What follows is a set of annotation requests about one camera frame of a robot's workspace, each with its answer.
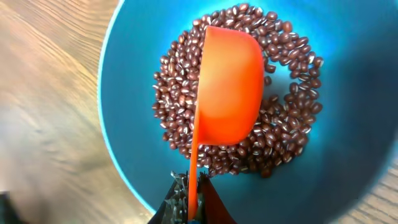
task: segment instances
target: plastic scoop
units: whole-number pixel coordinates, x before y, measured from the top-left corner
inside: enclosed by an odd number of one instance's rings
[[[197,210],[199,144],[231,145],[243,140],[258,116],[264,64],[250,35],[208,26],[200,66],[188,186],[188,220]]]

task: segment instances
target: blue bowl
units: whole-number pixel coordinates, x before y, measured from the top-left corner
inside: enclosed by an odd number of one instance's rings
[[[154,213],[188,161],[162,141],[153,117],[152,78],[159,58],[191,21],[235,1],[120,2],[99,66],[99,116],[121,177]],[[223,175],[212,179],[238,223],[324,223],[355,204],[386,170],[398,124],[398,11],[394,1],[251,1],[278,12],[310,39],[325,59],[310,142],[301,157],[270,179]],[[267,91],[288,91],[278,67]]]

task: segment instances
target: bowl rim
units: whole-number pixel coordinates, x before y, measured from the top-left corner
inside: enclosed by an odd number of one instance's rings
[[[111,156],[112,163],[115,166],[117,172],[119,173],[120,177],[122,178],[123,182],[127,185],[128,189],[134,194],[134,196],[138,199],[138,201],[149,211],[151,214],[155,214],[156,210],[154,210],[142,197],[141,195],[135,190],[135,188],[130,184],[130,181],[124,174],[122,168],[119,166],[118,160],[116,159],[111,143],[108,139],[108,135],[106,134],[106,128],[105,128],[105,123],[104,123],[104,117],[103,117],[103,112],[102,112],[102,97],[101,97],[101,86],[102,86],[102,71],[103,71],[103,65],[104,65],[104,58],[105,58],[105,53],[106,53],[106,47],[108,46],[108,40],[109,36],[111,35],[113,25],[116,21],[116,18],[119,15],[119,12],[124,4],[124,0],[119,0],[118,5],[116,6],[113,15],[111,17],[111,20],[109,21],[108,28],[106,29],[105,32],[105,37],[101,46],[101,53],[99,55],[99,62],[98,62],[98,81],[97,81],[97,109],[98,109],[98,116],[99,116],[99,124],[101,126],[101,132],[104,138],[105,146],[109,152],[109,155]]]
[[[113,25],[116,22],[116,19],[119,15],[119,12],[124,4],[125,0],[119,0],[118,5],[116,6],[113,15],[109,21],[108,28],[106,29],[103,43],[101,46],[101,53],[99,56],[99,62],[98,62],[98,81],[97,81],[97,109],[98,109],[98,116],[99,116],[99,123],[101,126],[101,132],[103,135],[103,139],[105,142],[105,146],[109,152],[109,155],[111,157],[111,160],[119,173],[120,177],[122,178],[123,182],[127,185],[128,189],[133,193],[135,198],[138,199],[138,201],[151,213],[155,214],[156,210],[152,208],[143,198],[142,196],[137,192],[137,190],[130,184],[128,181],[128,178],[124,174],[122,168],[120,167],[110,144],[110,141],[108,139],[108,135],[106,132],[105,128],[105,123],[104,123],[104,118],[103,118],[103,107],[102,107],[102,97],[101,97],[101,84],[102,84],[102,72],[103,72],[103,64],[104,64],[104,57],[106,53],[106,48],[108,46],[108,40],[111,35]],[[349,214],[349,212],[353,209],[356,208],[356,206],[363,201],[365,196],[367,194],[370,194],[373,189],[375,189],[378,184],[380,183],[380,180],[388,174],[389,167],[392,165],[393,161],[395,159],[398,159],[398,130],[396,131],[395,135],[396,136],[392,141],[391,145],[389,146],[389,152],[385,155],[383,166],[380,166],[378,170],[375,170],[375,173],[372,177],[369,178],[369,182],[367,185],[365,185],[362,189],[362,191],[359,192],[359,197],[357,200],[353,200],[350,203],[347,203],[345,206],[342,206],[340,208],[340,212],[337,212],[334,217],[330,217],[331,220],[330,222],[335,222],[339,218],[343,217],[346,214]]]

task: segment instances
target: measuring cup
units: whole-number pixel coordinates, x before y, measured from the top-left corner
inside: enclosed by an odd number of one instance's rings
[[[190,162],[188,220],[197,209],[197,147],[243,140],[257,119],[264,88],[264,64],[249,34],[209,26],[200,67]]]

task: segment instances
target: wooden table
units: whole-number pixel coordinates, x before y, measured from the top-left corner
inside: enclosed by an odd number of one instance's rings
[[[118,0],[0,0],[0,190],[31,223],[145,223],[96,109]],[[341,223],[398,223],[398,161]]]

